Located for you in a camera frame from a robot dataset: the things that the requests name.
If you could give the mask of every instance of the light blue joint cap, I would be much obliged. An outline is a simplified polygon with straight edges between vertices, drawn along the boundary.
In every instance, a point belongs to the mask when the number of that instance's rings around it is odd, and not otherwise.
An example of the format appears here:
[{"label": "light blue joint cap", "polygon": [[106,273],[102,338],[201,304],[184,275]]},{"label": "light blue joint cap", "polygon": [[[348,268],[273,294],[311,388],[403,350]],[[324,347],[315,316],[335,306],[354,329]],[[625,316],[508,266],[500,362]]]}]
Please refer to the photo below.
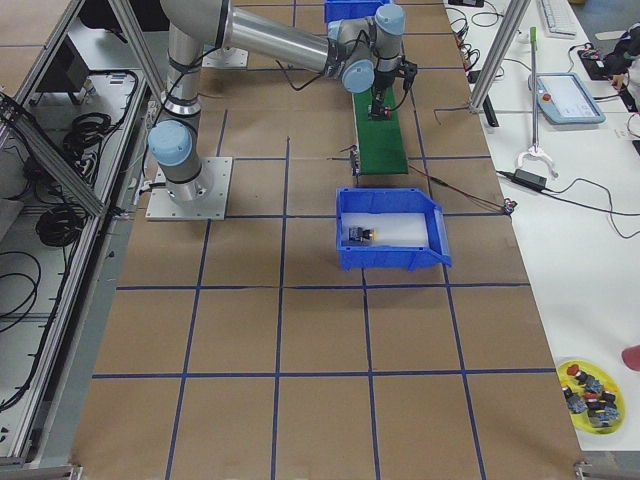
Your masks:
[{"label": "light blue joint cap", "polygon": [[349,65],[342,74],[342,84],[350,93],[366,92],[373,85],[373,62],[358,60]]},{"label": "light blue joint cap", "polygon": [[340,33],[340,25],[342,25],[342,20],[334,20],[333,22],[329,22],[327,25],[327,37],[331,40],[338,40],[338,34]]},{"label": "light blue joint cap", "polygon": [[149,133],[149,148],[160,165],[175,167],[191,154],[189,129],[175,120],[160,122]]},{"label": "light blue joint cap", "polygon": [[404,21],[404,10],[395,3],[387,3],[376,10],[376,23],[390,35],[403,35]]}]

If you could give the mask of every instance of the yellow plate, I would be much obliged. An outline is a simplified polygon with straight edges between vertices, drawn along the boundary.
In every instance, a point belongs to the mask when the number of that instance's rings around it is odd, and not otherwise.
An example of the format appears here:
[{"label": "yellow plate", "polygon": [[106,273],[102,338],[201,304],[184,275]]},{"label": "yellow plate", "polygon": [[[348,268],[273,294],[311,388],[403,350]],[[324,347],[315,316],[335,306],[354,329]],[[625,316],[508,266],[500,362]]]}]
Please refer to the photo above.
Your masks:
[{"label": "yellow plate", "polygon": [[596,435],[606,435],[609,433],[615,432],[625,417],[625,406],[624,406],[624,398],[622,397],[622,392],[618,388],[618,384],[613,381],[613,379],[601,368],[597,367],[593,363],[589,363],[585,360],[569,360],[560,365],[557,369],[558,378],[560,378],[560,383],[566,383],[573,393],[576,393],[580,396],[584,394],[584,388],[578,385],[578,381],[571,375],[567,374],[567,368],[569,368],[574,363],[580,365],[580,370],[588,373],[589,375],[593,375],[596,377],[602,385],[606,387],[607,390],[611,391],[616,396],[616,406],[618,407],[618,411],[620,412],[620,418],[614,422],[612,422],[610,427],[603,428],[594,428],[589,422],[589,417],[587,416],[587,412],[582,413],[571,413],[571,421],[573,422],[573,426],[579,428],[582,431],[593,433]]}]

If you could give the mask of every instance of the blue bin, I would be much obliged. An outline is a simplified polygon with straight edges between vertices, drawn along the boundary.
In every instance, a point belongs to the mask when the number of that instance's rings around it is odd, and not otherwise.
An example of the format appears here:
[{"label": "blue bin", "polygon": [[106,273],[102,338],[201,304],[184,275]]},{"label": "blue bin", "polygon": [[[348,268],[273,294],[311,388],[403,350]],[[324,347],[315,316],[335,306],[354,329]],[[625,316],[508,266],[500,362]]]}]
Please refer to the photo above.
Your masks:
[{"label": "blue bin", "polygon": [[[438,263],[452,266],[442,207],[415,188],[339,188],[336,195],[336,241],[340,265],[351,268],[416,268]],[[428,247],[367,246],[345,242],[344,213],[422,213],[427,226]]]},{"label": "blue bin", "polygon": [[376,10],[391,0],[325,0],[325,23],[375,15]]}]

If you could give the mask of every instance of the keyboard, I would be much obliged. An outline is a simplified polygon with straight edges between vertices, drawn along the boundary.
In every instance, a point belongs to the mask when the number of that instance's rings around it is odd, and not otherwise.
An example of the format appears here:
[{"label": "keyboard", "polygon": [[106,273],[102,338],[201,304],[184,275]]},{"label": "keyboard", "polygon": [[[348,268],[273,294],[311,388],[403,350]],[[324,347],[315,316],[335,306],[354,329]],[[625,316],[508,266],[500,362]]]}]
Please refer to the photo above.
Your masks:
[{"label": "keyboard", "polygon": [[549,37],[574,38],[576,20],[567,0],[537,0],[545,32]]}]

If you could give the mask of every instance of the green conveyor belt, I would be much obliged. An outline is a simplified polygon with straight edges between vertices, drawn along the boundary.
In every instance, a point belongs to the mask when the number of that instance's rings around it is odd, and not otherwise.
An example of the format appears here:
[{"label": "green conveyor belt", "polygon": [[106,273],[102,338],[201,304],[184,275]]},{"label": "green conveyor belt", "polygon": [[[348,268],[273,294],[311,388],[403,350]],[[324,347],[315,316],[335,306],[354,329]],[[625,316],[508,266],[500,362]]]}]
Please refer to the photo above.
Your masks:
[{"label": "green conveyor belt", "polygon": [[[389,120],[369,118],[371,94],[353,96],[360,149],[360,175],[390,175],[408,173],[407,154],[402,143],[398,115],[393,112]],[[385,105],[393,108],[395,98],[389,90]]]}]

